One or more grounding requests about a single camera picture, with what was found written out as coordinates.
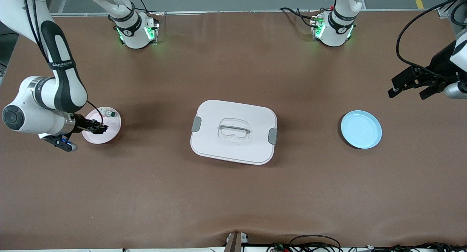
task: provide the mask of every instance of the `pink round tray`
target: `pink round tray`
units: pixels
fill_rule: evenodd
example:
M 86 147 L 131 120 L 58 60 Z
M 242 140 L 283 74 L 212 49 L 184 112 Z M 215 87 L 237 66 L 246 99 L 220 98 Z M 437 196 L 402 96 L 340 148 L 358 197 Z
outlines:
M 121 128 L 120 114 L 111 107 L 100 107 L 99 110 L 103 108 L 106 108 L 106 109 L 109 109 L 115 112 L 115 117 L 104 116 L 104 124 L 109 126 L 109 128 L 107 128 L 107 131 L 105 131 L 103 134 L 92 134 L 89 131 L 82 132 L 85 140 L 87 140 L 88 142 L 92 144 L 105 144 L 106 142 L 110 142 L 112 139 L 114 139 L 117 136 Z M 89 114 L 87 114 L 86 119 L 95 119 L 98 122 L 100 122 L 100 115 L 96 110 L 93 110 L 89 112 Z

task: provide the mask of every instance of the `wire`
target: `wire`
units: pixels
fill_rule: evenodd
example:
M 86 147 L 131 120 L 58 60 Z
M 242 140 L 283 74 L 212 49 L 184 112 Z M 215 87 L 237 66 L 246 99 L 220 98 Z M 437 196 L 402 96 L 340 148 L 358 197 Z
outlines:
M 86 101 L 89 105 L 91 105 L 94 109 L 96 109 L 96 111 L 99 113 L 100 115 L 100 127 L 102 127 L 104 125 L 104 116 L 102 116 L 102 113 L 100 112 L 100 110 L 94 105 L 92 104 L 90 101 Z
M 288 7 L 282 7 L 281 9 L 279 10 L 287 10 L 287 11 L 290 11 L 292 14 L 296 15 L 296 16 L 300 16 L 300 14 L 298 14 L 297 12 L 293 11 L 292 9 L 288 8 Z M 306 18 L 306 19 L 312 19 L 312 17 L 309 17 L 309 16 L 304 16 L 302 15 L 302 17 Z
M 455 3 L 456 2 L 452 2 L 446 9 L 444 9 L 444 12 L 446 12 Z
M 454 17 L 454 15 L 456 14 L 457 9 L 459 9 L 459 7 L 462 6 L 463 4 L 465 4 L 466 2 L 467 2 L 466 0 L 462 1 L 462 2 L 460 2 L 459 4 L 457 4 L 457 5 L 452 9 L 452 11 L 451 11 L 451 22 L 452 22 L 453 24 L 456 24 L 456 25 L 458 25 L 458 26 L 467 26 L 467 23 L 459 22 L 459 21 L 457 21 L 457 20 L 455 19 L 455 17 Z
M 305 15 L 302 15 L 302 13 L 300 12 L 300 9 L 297 8 L 297 11 L 293 11 L 292 9 L 288 8 L 288 7 L 282 7 L 280 10 L 284 11 L 284 10 L 287 10 L 287 11 L 290 11 L 292 14 L 296 15 L 296 16 L 299 16 L 302 21 L 307 25 L 307 26 L 310 26 L 312 28 L 318 28 L 317 26 L 314 26 L 313 24 L 308 24 L 308 22 L 305 21 L 305 18 L 306 19 L 312 19 L 312 17 L 309 17 L 309 16 L 305 16 Z
M 336 6 L 336 3 L 337 3 L 337 0 L 334 0 L 334 5 L 332 6 L 332 8 L 321 7 L 320 11 L 331 11 Z
M 145 5 L 145 3 L 143 2 L 143 0 L 140 0 L 141 4 L 143 4 L 144 6 L 144 9 L 143 8 L 135 8 L 137 10 L 140 10 L 140 11 L 144 11 L 145 13 L 151 13 L 151 12 L 156 12 L 156 11 L 149 11 Z
M 293 242 L 294 240 L 299 239 L 299 238 L 304 238 L 304 237 L 323 237 L 323 238 L 327 238 L 327 239 L 330 239 L 330 240 L 336 242 L 337 245 L 339 245 L 339 248 L 340 248 L 340 243 L 339 243 L 339 241 L 337 241 L 336 239 L 334 239 L 334 238 L 332 238 L 332 237 L 328 237 L 328 236 L 324 236 L 324 235 L 302 235 L 302 236 L 294 237 L 294 238 L 292 238 L 292 240 L 289 242 L 289 245 L 291 245 L 292 242 Z
M 6 35 L 17 35 L 17 36 L 19 36 L 20 34 L 18 34 L 18 33 L 6 33 L 6 34 L 0 34 L 0 36 L 6 36 Z
M 457 1 L 457 0 L 447 0 L 447 1 L 445 1 L 445 2 L 442 2 L 442 3 L 440 3 L 440 4 L 435 5 L 435 6 L 432 7 L 432 8 L 429 8 L 429 9 L 423 11 L 422 13 L 420 13 L 419 15 L 417 15 L 414 19 L 412 19 L 412 20 L 402 29 L 402 31 L 400 32 L 399 36 L 397 37 L 397 42 L 396 42 L 396 44 L 395 44 L 395 53 L 397 54 L 397 57 L 398 57 L 402 62 L 404 62 L 404 63 L 406 63 L 406 64 L 408 64 L 408 65 L 417 67 L 417 68 L 419 68 L 419 69 L 422 69 L 423 71 L 428 72 L 428 73 L 430 73 L 430 74 L 433 74 L 433 75 L 436 76 L 436 77 L 440 77 L 440 78 L 442 78 L 442 79 L 445 79 L 445 77 L 442 76 L 442 75 L 440 75 L 440 74 L 437 74 L 437 73 L 435 73 L 435 72 L 433 72 L 433 71 L 431 71 L 431 70 L 429 70 L 429 69 L 427 69 L 427 68 L 425 68 L 425 67 L 422 67 L 422 66 L 420 66 L 420 65 L 418 65 L 418 64 L 415 64 L 415 63 L 413 63 L 413 62 L 410 62 L 410 61 L 408 61 L 407 59 L 404 59 L 404 58 L 401 56 L 400 52 L 399 52 L 399 46 L 400 46 L 401 38 L 402 38 L 402 36 L 404 35 L 405 31 L 409 28 L 409 26 L 410 26 L 411 24 L 413 24 L 415 21 L 417 21 L 417 19 L 419 19 L 420 17 L 424 16 L 425 14 L 427 14 L 427 13 L 429 13 L 429 12 L 431 12 L 431 11 L 437 9 L 437 8 L 440 7 L 440 6 L 443 6 L 443 5 L 445 5 L 445 4 L 448 4 L 448 3 L 454 2 L 454 1 Z
M 437 252 L 460 252 L 467 250 L 467 245 L 463 247 L 457 247 L 448 245 L 445 243 L 424 243 L 421 245 L 415 245 L 413 247 L 404 247 L 401 245 L 395 245 L 394 247 L 375 247 L 371 252 L 412 252 L 412 250 L 419 251 L 419 249 L 434 249 Z
M 312 28 L 318 28 L 318 26 L 315 26 L 315 25 L 313 25 L 313 24 L 308 24 L 308 23 L 305 21 L 305 19 L 304 19 L 303 16 L 302 16 L 302 13 L 300 13 L 300 9 L 297 8 L 297 12 L 298 12 L 300 18 L 302 19 L 302 21 L 303 21 L 307 26 L 310 26 L 310 27 L 312 27 Z
M 146 5 L 144 4 L 143 0 L 140 0 L 140 2 L 141 2 L 141 4 L 143 4 L 144 9 L 147 11 L 147 7 L 146 7 Z
M 31 14 L 30 14 L 30 11 L 29 11 L 28 0 L 24 0 L 24 8 L 26 10 L 26 15 L 28 16 L 28 22 L 30 24 L 30 28 L 31 28 L 32 34 L 34 36 L 35 42 L 36 42 L 37 45 L 39 45 L 39 40 L 37 39 L 36 31 L 35 31 L 34 26 L 32 24 L 32 19 L 31 19 Z M 40 51 L 42 52 L 42 55 L 45 58 L 46 56 L 45 56 L 45 53 L 43 52 L 43 50 L 40 49 Z
M 45 49 L 44 49 L 44 45 L 42 44 L 42 38 L 40 37 L 39 21 L 37 20 L 37 6 L 36 6 L 35 0 L 32 0 L 32 8 L 33 8 L 33 13 L 34 13 L 35 28 L 37 30 L 37 39 L 39 40 L 38 45 L 45 60 L 49 62 L 47 56 L 45 55 Z

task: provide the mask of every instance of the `brown tablecloth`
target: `brown tablecloth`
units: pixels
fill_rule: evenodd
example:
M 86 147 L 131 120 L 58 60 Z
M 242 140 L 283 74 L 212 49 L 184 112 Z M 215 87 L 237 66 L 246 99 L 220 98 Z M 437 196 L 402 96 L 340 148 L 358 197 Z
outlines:
M 416 14 L 363 12 L 337 48 L 281 13 L 169 16 L 159 44 L 141 50 L 119 44 L 105 17 L 57 18 L 89 100 L 118 109 L 125 129 L 98 146 L 76 134 L 79 150 L 66 153 L 0 125 L 0 249 L 216 246 L 234 230 L 250 242 L 325 234 L 344 246 L 466 243 L 467 102 L 422 101 L 421 89 L 387 96 L 407 66 L 395 40 Z M 453 39 L 432 13 L 401 52 L 427 64 Z M 0 105 L 33 75 L 51 72 L 21 38 Z M 190 129 L 208 99 L 272 109 L 273 159 L 256 167 L 196 155 Z M 356 109 L 382 124 L 373 149 L 339 135 Z

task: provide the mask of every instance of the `light blue dish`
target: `light blue dish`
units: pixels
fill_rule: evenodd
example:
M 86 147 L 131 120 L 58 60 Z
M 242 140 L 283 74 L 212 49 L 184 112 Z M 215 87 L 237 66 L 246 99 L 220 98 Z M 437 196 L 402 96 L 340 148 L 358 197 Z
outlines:
M 360 149 L 375 147 L 381 140 L 382 129 L 378 119 L 366 111 L 351 111 L 340 123 L 345 140 Z

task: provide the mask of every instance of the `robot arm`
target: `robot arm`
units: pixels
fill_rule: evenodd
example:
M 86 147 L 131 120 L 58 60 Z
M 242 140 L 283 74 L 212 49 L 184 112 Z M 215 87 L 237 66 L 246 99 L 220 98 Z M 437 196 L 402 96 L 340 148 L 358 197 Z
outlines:
M 0 0 L 0 21 L 37 43 L 54 74 L 22 81 L 18 95 L 2 112 L 5 125 L 18 132 L 39 134 L 68 152 L 76 150 L 68 141 L 72 133 L 103 133 L 105 126 L 75 114 L 85 105 L 87 92 L 65 35 L 53 21 L 45 0 Z
M 393 98 L 402 91 L 426 87 L 420 92 L 422 99 L 444 92 L 451 99 L 467 99 L 467 33 L 438 52 L 426 69 L 410 66 L 392 78 L 393 88 L 388 91 Z
M 131 49 L 141 49 L 157 41 L 159 21 L 135 10 L 130 0 L 92 0 L 109 13 L 120 39 Z
M 314 37 L 331 47 L 338 47 L 350 37 L 355 19 L 362 9 L 358 0 L 336 0 L 334 9 L 324 11 L 313 24 Z

